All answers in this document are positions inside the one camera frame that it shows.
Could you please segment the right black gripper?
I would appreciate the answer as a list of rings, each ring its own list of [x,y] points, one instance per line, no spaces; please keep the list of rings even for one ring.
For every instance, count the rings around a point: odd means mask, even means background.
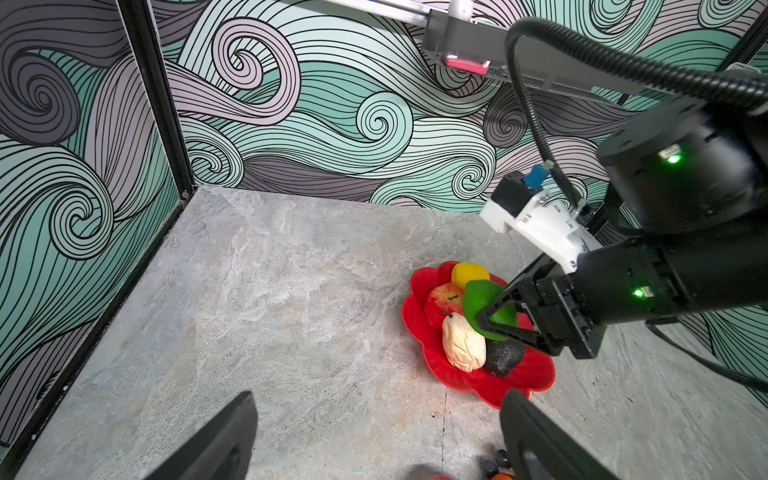
[[[491,316],[505,305],[533,323],[493,323]],[[570,274],[539,255],[477,321],[493,341],[515,341],[549,356],[567,348],[577,359],[593,359],[609,325],[672,318],[683,306],[684,288],[661,249],[628,240],[581,255]]]

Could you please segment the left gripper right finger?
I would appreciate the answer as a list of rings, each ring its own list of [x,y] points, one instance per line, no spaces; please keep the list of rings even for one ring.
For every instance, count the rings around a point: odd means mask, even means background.
[[[519,391],[505,396],[500,426],[516,479],[618,479]]]

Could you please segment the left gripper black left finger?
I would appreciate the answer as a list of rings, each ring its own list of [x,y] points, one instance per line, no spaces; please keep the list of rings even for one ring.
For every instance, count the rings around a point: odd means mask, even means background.
[[[242,391],[146,479],[245,479],[258,428],[251,391]]]

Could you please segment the green fake lime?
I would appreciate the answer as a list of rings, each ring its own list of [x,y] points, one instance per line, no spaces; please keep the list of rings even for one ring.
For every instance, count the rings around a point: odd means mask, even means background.
[[[508,336],[484,330],[477,321],[477,315],[487,307],[493,305],[495,300],[503,293],[504,288],[491,280],[472,280],[466,284],[462,299],[463,316],[469,325],[479,334],[491,341],[503,342]],[[491,316],[493,323],[517,327],[518,315],[515,308],[505,305]]]

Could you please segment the dark fake avocado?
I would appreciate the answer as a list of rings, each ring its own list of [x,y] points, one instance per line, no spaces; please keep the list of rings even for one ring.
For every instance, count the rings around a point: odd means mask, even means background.
[[[484,369],[497,378],[507,377],[523,361],[525,346],[514,340],[486,340]]]

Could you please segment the red flower-shaped fruit bowl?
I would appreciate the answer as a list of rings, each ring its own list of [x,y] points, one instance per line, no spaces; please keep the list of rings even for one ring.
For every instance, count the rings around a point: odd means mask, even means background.
[[[445,262],[411,275],[401,309],[433,376],[450,389],[475,393],[495,409],[509,392],[529,397],[548,390],[556,379],[550,357],[479,329],[475,315],[505,286],[479,265]]]

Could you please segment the large yellow fake lemon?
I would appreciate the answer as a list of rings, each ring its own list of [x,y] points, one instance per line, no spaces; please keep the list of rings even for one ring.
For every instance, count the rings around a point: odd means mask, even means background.
[[[471,281],[490,279],[488,270],[474,263],[457,263],[451,272],[451,283],[462,291],[466,290],[467,284]]]

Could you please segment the cream fake pear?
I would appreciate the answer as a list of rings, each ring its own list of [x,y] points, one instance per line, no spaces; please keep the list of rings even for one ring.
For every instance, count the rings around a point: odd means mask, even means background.
[[[485,364],[486,340],[463,315],[451,314],[445,318],[442,346],[448,362],[463,372],[471,373]]]

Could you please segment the red fake apple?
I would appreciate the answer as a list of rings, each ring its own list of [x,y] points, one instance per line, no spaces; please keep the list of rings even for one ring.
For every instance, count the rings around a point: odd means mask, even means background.
[[[446,317],[463,314],[464,292],[452,283],[435,287],[424,302],[424,313],[431,327],[441,330]]]

